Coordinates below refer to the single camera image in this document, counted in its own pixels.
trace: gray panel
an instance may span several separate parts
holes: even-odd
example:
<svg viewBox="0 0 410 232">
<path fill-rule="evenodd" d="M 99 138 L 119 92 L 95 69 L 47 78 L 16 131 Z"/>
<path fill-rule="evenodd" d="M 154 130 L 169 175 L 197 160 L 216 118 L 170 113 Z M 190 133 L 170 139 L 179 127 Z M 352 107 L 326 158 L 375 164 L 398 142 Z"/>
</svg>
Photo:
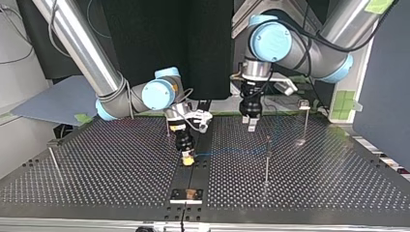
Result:
<svg viewBox="0 0 410 232">
<path fill-rule="evenodd" d="M 97 115 L 96 92 L 83 75 L 71 76 L 12 110 L 14 115 L 81 126 L 75 114 Z"/>
<path fill-rule="evenodd" d="M 399 1 L 374 39 L 354 130 L 410 169 L 410 1 Z"/>
<path fill-rule="evenodd" d="M 199 145 L 190 186 L 205 189 L 206 199 L 185 213 L 190 220 L 410 226 L 410 183 L 342 129 L 310 116 L 306 143 L 298 145 L 304 116 L 263 117 L 256 133 L 241 120 L 215 118 L 212 142 Z"/>
<path fill-rule="evenodd" d="M 99 120 L 52 148 L 59 170 L 45 153 L 2 180 L 0 217 L 164 220 L 174 214 L 174 142 L 162 117 Z"/>
</svg>

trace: white cable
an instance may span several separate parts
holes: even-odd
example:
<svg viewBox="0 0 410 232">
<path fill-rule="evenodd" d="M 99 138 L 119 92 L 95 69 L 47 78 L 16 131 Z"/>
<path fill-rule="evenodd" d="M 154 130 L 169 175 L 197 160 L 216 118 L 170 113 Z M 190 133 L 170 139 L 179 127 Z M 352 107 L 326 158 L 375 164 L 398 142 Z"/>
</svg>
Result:
<svg viewBox="0 0 410 232">
<path fill-rule="evenodd" d="M 184 101 L 185 99 L 187 99 L 192 93 L 193 93 L 193 89 L 192 89 L 192 88 L 186 89 L 186 90 L 184 91 L 184 97 L 181 98 L 177 103 L 183 102 L 183 101 Z"/>
<path fill-rule="evenodd" d="M 30 38 L 29 38 L 28 34 L 26 33 L 26 36 L 27 36 L 27 37 L 25 38 L 25 37 L 23 36 L 23 34 L 18 30 L 18 28 L 17 28 L 17 26 L 15 25 L 15 23 L 14 23 L 14 22 L 10 19 L 10 17 L 6 14 L 6 11 L 11 11 L 11 12 L 14 13 L 15 15 L 17 15 L 20 19 L 22 19 L 22 17 L 21 17 L 21 15 L 18 13 L 18 11 L 16 11 L 15 9 L 13 9 L 13 8 L 7 6 L 7 5 L 0 4 L 0 9 L 1 9 L 2 12 L 3 12 L 3 13 L 1 13 L 0 15 L 2 15 L 4 18 L 6 18 L 6 20 L 14 27 L 14 29 L 16 30 L 16 32 L 18 33 L 18 35 L 19 35 L 23 40 L 25 40 L 25 41 L 31 46 L 29 52 L 28 52 L 25 56 L 23 56 L 23 57 L 21 57 L 21 58 L 18 58 L 18 59 L 11 60 L 11 61 L 0 62 L 0 65 L 6 65 L 6 64 L 11 64 L 11 63 L 15 63 L 15 62 L 22 61 L 22 60 L 28 58 L 28 57 L 31 55 L 31 53 L 33 53 L 34 48 L 33 48 L 33 46 L 31 45 L 31 41 L 30 41 Z"/>
<path fill-rule="evenodd" d="M 52 36 L 52 31 L 54 30 L 54 17 L 55 17 L 55 13 L 57 12 L 57 0 L 54 0 L 52 7 L 51 7 L 51 18 L 50 21 L 48 23 L 48 38 L 50 39 L 51 44 L 54 46 L 54 48 L 59 51 L 62 55 L 67 56 L 67 57 L 71 57 L 69 54 L 67 54 L 66 52 L 64 52 L 62 49 L 60 49 L 60 47 L 57 46 L 57 44 L 54 41 L 54 38 Z"/>
<path fill-rule="evenodd" d="M 184 115 L 182 115 L 180 112 L 178 112 L 177 110 L 169 107 L 172 111 L 176 112 L 180 117 L 182 117 L 184 119 L 185 122 L 187 122 L 188 125 L 190 125 L 190 127 L 194 130 L 194 131 L 198 131 L 200 132 L 200 130 L 196 127 L 193 126 L 193 124 L 190 122 L 190 120 L 188 120 Z"/>
<path fill-rule="evenodd" d="M 101 37 L 104 38 L 108 38 L 111 39 L 110 36 L 107 36 L 101 32 L 99 32 L 93 25 L 93 23 L 91 22 L 91 18 L 90 18 L 90 9 L 91 9 L 91 4 L 93 3 L 93 0 L 90 0 L 90 2 L 88 2 L 88 6 L 87 6 L 87 20 L 88 20 L 88 24 L 90 25 L 91 29 L 93 29 L 93 31 L 97 34 L 99 34 Z"/>
<path fill-rule="evenodd" d="M 132 93 L 131 93 L 130 83 L 126 80 L 126 84 L 127 84 L 127 93 L 128 93 L 128 99 L 129 99 L 130 114 L 131 114 L 131 118 L 133 119 Z"/>
</svg>

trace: metal rod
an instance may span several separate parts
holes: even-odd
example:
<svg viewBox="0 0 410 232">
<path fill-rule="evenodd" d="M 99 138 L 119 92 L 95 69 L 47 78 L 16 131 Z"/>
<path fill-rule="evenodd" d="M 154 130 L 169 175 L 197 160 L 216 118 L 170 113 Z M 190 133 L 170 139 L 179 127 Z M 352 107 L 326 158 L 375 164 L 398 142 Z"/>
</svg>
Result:
<svg viewBox="0 0 410 232">
<path fill-rule="evenodd" d="M 265 186 L 269 185 L 269 159 L 271 158 L 271 136 L 266 136 L 266 166 L 265 166 Z"/>
<path fill-rule="evenodd" d="M 308 129 L 308 112 L 309 112 L 309 110 L 307 110 L 307 117 L 305 119 L 304 139 L 306 138 L 307 129 Z"/>
<path fill-rule="evenodd" d="M 57 1 L 55 33 L 99 97 L 115 93 L 122 77 L 108 60 L 74 0 L 33 0 L 49 23 Z"/>
<path fill-rule="evenodd" d="M 266 157 L 265 185 L 269 185 L 269 157 Z"/>
<path fill-rule="evenodd" d="M 165 122 L 166 122 L 166 136 L 169 137 L 171 136 L 171 134 L 169 133 L 169 123 L 168 123 L 168 120 L 166 120 L 166 118 L 165 118 Z"/>
<path fill-rule="evenodd" d="M 51 154 L 52 161 L 54 162 L 54 166 L 57 169 L 58 175 L 61 179 L 61 184 L 64 185 L 63 175 L 61 174 L 60 167 L 58 166 L 57 158 L 54 156 L 54 152 L 52 151 L 52 149 L 50 147 L 48 148 L 48 151 Z"/>
</svg>

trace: green tape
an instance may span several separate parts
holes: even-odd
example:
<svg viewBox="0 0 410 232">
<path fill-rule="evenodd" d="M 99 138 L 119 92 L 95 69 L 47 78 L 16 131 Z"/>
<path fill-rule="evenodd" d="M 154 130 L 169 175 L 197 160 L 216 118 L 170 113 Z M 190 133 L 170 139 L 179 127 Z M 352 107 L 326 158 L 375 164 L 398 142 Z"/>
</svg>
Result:
<svg viewBox="0 0 410 232">
<path fill-rule="evenodd" d="M 350 110 L 342 110 L 338 117 L 339 120 L 347 120 L 349 119 Z"/>
<path fill-rule="evenodd" d="M 347 120 L 353 109 L 355 91 L 337 91 L 331 119 Z"/>
<path fill-rule="evenodd" d="M 392 5 L 393 0 L 370 0 L 365 12 L 381 15 Z"/>
<path fill-rule="evenodd" d="M 87 124 L 87 123 L 91 123 L 93 121 L 92 117 L 90 117 L 90 116 L 88 116 L 87 114 L 84 114 L 84 113 L 75 114 L 74 117 L 81 124 Z"/>
</svg>

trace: black cable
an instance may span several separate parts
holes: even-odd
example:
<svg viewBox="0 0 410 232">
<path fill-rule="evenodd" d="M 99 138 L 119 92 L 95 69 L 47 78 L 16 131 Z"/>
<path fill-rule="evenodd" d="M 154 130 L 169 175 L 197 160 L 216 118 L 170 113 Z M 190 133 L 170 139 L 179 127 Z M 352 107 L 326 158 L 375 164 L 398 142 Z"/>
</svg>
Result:
<svg viewBox="0 0 410 232">
<path fill-rule="evenodd" d="M 313 85 L 313 83 L 312 83 L 312 81 L 311 81 L 311 78 L 310 78 L 310 74 L 311 74 L 311 57 L 310 57 L 310 52 L 309 52 L 309 45 L 308 45 L 307 42 L 304 40 L 304 38 L 303 38 L 302 34 L 299 32 L 299 30 L 296 29 L 294 26 L 292 26 L 290 23 L 288 23 L 288 22 L 286 22 L 286 21 L 283 21 L 283 20 L 281 20 L 281 19 L 270 19 L 270 20 L 265 21 L 264 23 L 261 23 L 261 24 L 257 25 L 255 28 L 253 28 L 253 30 L 250 32 L 250 35 L 253 35 L 253 33 L 254 33 L 262 24 L 269 23 L 269 22 L 278 22 L 278 23 L 284 25 L 287 29 L 289 29 L 289 30 L 295 32 L 296 36 L 297 36 L 297 37 L 299 38 L 299 40 L 301 41 L 301 43 L 302 43 L 302 45 L 304 46 L 304 49 L 305 49 L 305 54 L 304 54 L 304 56 L 306 55 L 306 57 L 307 57 L 307 73 L 304 74 L 304 76 L 309 78 L 309 80 L 310 80 L 310 85 L 311 85 L 311 87 L 312 87 L 312 89 L 313 89 L 314 94 L 316 95 L 316 98 L 319 100 L 319 102 L 322 104 L 322 106 L 325 108 L 326 112 L 327 112 L 328 115 L 329 115 L 328 109 L 326 108 L 325 104 L 321 101 L 321 99 L 320 99 L 319 95 L 317 94 L 317 91 L 316 91 L 316 89 L 315 89 L 315 87 L 314 87 L 314 85 Z"/>
<path fill-rule="evenodd" d="M 324 44 L 334 50 L 337 51 L 341 51 L 341 52 L 352 52 L 352 51 L 357 51 L 359 49 L 362 49 L 363 47 L 365 47 L 376 35 L 377 31 L 380 29 L 380 26 L 383 24 L 383 21 L 386 19 L 386 17 L 389 15 L 389 13 L 392 11 L 392 8 L 398 3 L 399 0 L 395 0 L 392 5 L 390 5 L 390 7 L 385 11 L 385 13 L 380 17 L 379 22 L 377 23 L 376 28 L 374 29 L 374 31 L 370 34 L 370 36 L 360 45 L 356 46 L 356 47 L 352 47 L 352 48 L 345 48 L 345 47 L 341 47 L 339 45 L 336 45 L 334 43 L 330 43 L 329 41 L 327 41 L 326 39 L 324 39 L 323 37 L 320 36 L 320 31 L 317 33 L 317 35 L 311 35 L 311 33 L 305 31 L 305 27 L 304 27 L 304 32 L 303 35 L 311 38 L 315 41 L 320 42 L 321 44 Z"/>
<path fill-rule="evenodd" d="M 309 10 L 309 9 L 310 9 L 310 5 L 307 3 L 307 9 L 305 10 L 305 15 L 304 15 L 304 23 L 303 23 L 303 26 L 302 26 L 302 29 L 303 29 L 304 32 L 306 32 L 305 27 L 306 27 L 306 21 L 307 21 L 308 10 Z M 301 62 L 305 62 L 305 56 L 306 56 L 307 54 L 310 54 L 310 53 L 308 52 L 308 51 L 310 50 L 310 47 L 311 47 L 311 39 L 308 40 L 308 45 L 307 45 L 307 47 L 305 47 L 305 54 L 304 54 L 303 60 L 301 60 Z M 313 90 L 314 95 L 315 95 L 316 98 L 319 100 L 319 102 L 320 102 L 320 104 L 323 106 L 323 108 L 326 110 L 326 113 L 329 115 L 329 110 L 327 109 L 326 105 L 325 105 L 325 104 L 322 102 L 322 100 L 320 99 L 319 94 L 318 94 L 317 91 L 316 91 L 316 87 L 315 87 L 314 84 L 313 84 L 312 78 L 311 78 L 310 76 L 306 76 L 306 75 L 305 75 L 305 77 L 307 77 L 307 78 L 309 79 L 309 84 L 310 84 L 310 86 L 311 86 L 311 89 Z"/>
</svg>

